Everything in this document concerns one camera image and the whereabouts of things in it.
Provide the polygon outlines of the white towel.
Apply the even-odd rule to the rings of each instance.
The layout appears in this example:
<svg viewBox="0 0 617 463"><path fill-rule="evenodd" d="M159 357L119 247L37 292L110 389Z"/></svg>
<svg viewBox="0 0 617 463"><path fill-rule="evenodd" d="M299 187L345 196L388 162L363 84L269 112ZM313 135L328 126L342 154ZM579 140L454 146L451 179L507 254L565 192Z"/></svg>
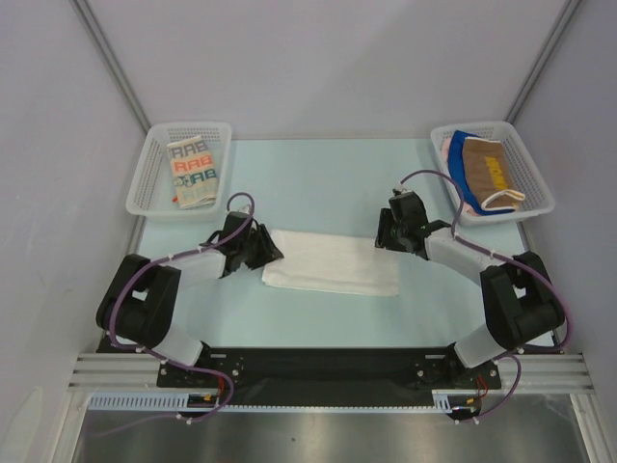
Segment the white towel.
<svg viewBox="0 0 617 463"><path fill-rule="evenodd" d="M262 282L277 288L393 297L399 294L398 257L369 238L274 230L283 258L265 265Z"/></svg>

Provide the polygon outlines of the rabbit print towel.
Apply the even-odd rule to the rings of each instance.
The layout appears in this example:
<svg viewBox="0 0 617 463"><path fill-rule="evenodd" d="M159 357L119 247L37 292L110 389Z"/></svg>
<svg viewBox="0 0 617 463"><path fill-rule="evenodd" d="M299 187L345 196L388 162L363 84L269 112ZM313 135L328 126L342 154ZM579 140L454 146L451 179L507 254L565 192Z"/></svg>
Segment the rabbit print towel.
<svg viewBox="0 0 617 463"><path fill-rule="evenodd" d="M213 204L219 179L214 157L202 136L169 143L167 155L177 205L189 209Z"/></svg>

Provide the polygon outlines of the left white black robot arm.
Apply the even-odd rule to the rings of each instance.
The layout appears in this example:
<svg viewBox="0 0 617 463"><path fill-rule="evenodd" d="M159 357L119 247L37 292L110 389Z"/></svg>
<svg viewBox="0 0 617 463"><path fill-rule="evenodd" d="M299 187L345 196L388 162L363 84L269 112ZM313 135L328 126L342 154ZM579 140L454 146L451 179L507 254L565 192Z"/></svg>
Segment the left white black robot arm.
<svg viewBox="0 0 617 463"><path fill-rule="evenodd" d="M208 346L173 323L177 294L208 280L225 278L245 265L251 270L283 259L265 225L246 212L230 212L223 227L194 250L153 263L131 254L121 262L96 312L96 325L124 340L179 363L178 374L192 386L206 383Z"/></svg>

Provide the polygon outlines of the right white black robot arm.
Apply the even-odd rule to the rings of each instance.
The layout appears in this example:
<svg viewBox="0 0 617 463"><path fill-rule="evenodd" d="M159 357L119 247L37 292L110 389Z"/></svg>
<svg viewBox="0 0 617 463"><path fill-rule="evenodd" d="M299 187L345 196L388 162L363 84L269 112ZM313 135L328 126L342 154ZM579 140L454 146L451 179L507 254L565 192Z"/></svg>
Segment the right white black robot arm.
<svg viewBox="0 0 617 463"><path fill-rule="evenodd" d="M484 323L445 350L443 374L454 387L468 386L478 367L566 321L538 255L502 256L466 240L453 225L430 221L415 192L393 192L380 211L375 247L446 266L480 288Z"/></svg>

